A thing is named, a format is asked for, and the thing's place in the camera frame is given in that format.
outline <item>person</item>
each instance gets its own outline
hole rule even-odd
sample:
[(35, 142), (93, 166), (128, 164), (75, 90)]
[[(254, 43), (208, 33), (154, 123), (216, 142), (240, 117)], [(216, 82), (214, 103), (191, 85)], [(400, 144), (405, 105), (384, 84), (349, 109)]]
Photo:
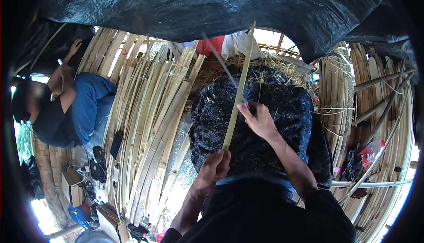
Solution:
[[(16, 87), (13, 95), (16, 122), (30, 122), (38, 139), (47, 145), (61, 148), (86, 145), (96, 124), (103, 115), (109, 114), (113, 102), (116, 85), (109, 80), (82, 72), (74, 81), (73, 71), (67, 63), (81, 41), (77, 39), (73, 43), (63, 59), (64, 64), (56, 68), (44, 87), (27, 78)], [(52, 92), (59, 96), (50, 101)]]
[[(231, 152), (206, 158), (162, 243), (174, 242), (355, 242), (356, 231), (329, 190), (317, 187), (314, 175), (278, 132), (268, 108), (240, 103), (246, 123), (273, 148), (287, 172), (290, 186), (273, 177), (235, 178), (224, 182)], [(249, 109), (255, 108), (253, 115)], [(207, 207), (206, 198), (216, 188)], [(294, 188), (305, 202), (290, 197)], [(201, 210), (202, 218), (198, 221)]]

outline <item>plastic bottle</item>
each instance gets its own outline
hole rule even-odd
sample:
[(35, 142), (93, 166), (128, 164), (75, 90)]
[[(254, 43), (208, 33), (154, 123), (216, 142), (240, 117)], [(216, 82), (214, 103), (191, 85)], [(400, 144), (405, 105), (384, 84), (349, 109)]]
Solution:
[(386, 142), (384, 140), (369, 143), (367, 147), (361, 151), (362, 165), (366, 166), (371, 164), (376, 159), (381, 148), (383, 148), (385, 145)]

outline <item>black t-shirt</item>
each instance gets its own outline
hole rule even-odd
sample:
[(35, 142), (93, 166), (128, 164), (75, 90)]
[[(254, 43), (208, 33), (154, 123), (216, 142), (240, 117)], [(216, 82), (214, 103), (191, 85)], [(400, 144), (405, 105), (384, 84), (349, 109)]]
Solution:
[[(45, 86), (43, 97), (50, 96), (50, 88)], [(81, 145), (81, 140), (78, 138), (72, 123), (71, 108), (69, 107), (67, 112), (63, 113), (60, 96), (41, 106), (41, 111), (32, 124), (38, 139), (47, 145), (62, 148)]]
[(184, 236), (168, 229), (161, 243), (356, 242), (352, 223), (328, 190), (310, 194), (303, 209), (285, 202), (275, 192), (279, 187), (266, 181), (248, 179), (225, 189), (221, 203), (230, 203), (209, 208)]

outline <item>dark hair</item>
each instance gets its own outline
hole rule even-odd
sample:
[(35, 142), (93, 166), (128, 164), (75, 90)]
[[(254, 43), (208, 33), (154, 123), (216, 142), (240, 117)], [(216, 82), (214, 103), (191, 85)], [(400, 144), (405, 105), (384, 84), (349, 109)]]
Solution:
[(23, 121), (26, 124), (31, 117), (31, 113), (27, 112), (28, 93), (31, 82), (30, 79), (24, 79), (16, 86), (16, 90), (13, 94), (12, 111), (15, 121), (18, 123)]

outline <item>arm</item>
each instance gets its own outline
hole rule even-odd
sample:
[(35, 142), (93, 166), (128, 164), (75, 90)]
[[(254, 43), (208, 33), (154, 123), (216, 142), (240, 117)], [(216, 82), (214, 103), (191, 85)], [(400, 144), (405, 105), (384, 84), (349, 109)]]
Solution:
[(62, 92), (62, 66), (58, 66), (53, 72), (47, 86), (53, 94), (60, 94)]
[(71, 68), (69, 66), (62, 66), (62, 93), (60, 94), (60, 102), (62, 105), (63, 113), (66, 113), (71, 104), (74, 102), (76, 91), (74, 79), (71, 76)]
[[(81, 46), (82, 39), (77, 39), (71, 46), (69, 53), (63, 59), (63, 64), (68, 65), (69, 59), (78, 51)], [(62, 66), (58, 66), (56, 70), (53, 72), (53, 75), (50, 77), (47, 82), (47, 86), (49, 86), (50, 91), (53, 94), (61, 94), (63, 88), (63, 80), (62, 80)]]
[(231, 153), (228, 151), (224, 155), (222, 149), (206, 158), (184, 199), (183, 206), (172, 220), (170, 228), (184, 235), (196, 224), (203, 201), (206, 195), (211, 192), (213, 182), (222, 180), (227, 176), (230, 169), (230, 159)]
[[(250, 113), (249, 108), (251, 107), (256, 108), (255, 115)], [(253, 132), (265, 139), (274, 149), (286, 170), (290, 183), (299, 196), (305, 200), (311, 192), (318, 190), (311, 170), (278, 133), (268, 108), (263, 104), (254, 102), (239, 103), (237, 108), (246, 118), (246, 123)]]
[(77, 51), (80, 48), (81, 44), (82, 44), (82, 39), (76, 39), (75, 40), (75, 42), (71, 46), (71, 49), (69, 50), (69, 53), (63, 59), (63, 64), (64, 65), (68, 65), (69, 60), (71, 59), (71, 57), (73, 55), (75, 55), (77, 53)]

